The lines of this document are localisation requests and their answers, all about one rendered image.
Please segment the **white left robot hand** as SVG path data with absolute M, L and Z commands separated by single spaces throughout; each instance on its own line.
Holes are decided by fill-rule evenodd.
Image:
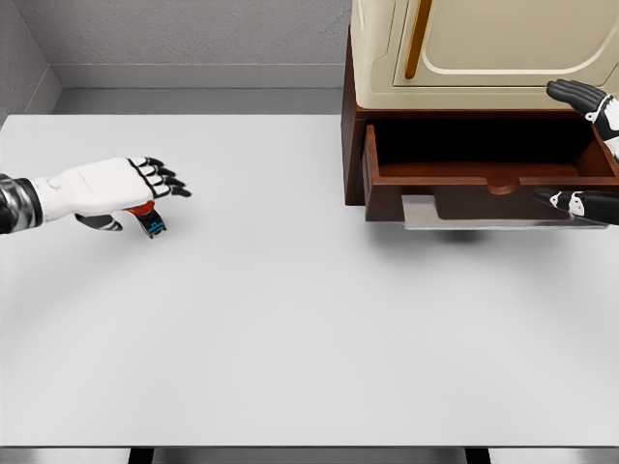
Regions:
M 75 217 L 99 230 L 118 230 L 111 215 L 168 195 L 192 193 L 176 173 L 158 159 L 114 158 L 71 168 L 60 175 L 61 187 Z

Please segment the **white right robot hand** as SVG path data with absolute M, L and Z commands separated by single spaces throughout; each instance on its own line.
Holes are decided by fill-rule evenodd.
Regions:
M 565 79 L 549 81 L 546 93 L 590 122 L 619 166 L 619 100 L 593 85 Z M 619 226 L 619 193 L 540 188 L 533 197 L 573 217 Z

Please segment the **brown wooden drawer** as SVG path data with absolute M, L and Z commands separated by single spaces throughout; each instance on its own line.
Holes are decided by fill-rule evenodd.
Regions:
M 366 218 L 403 221 L 405 195 L 440 218 L 564 219 L 535 189 L 619 192 L 619 164 L 584 120 L 377 121 L 363 155 Z

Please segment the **cream and brown cabinet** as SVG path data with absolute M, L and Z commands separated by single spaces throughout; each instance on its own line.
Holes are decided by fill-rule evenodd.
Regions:
M 571 118 L 545 92 L 556 78 L 619 88 L 619 0 L 352 0 L 341 120 L 346 203 L 364 199 L 367 121 L 484 110 Z

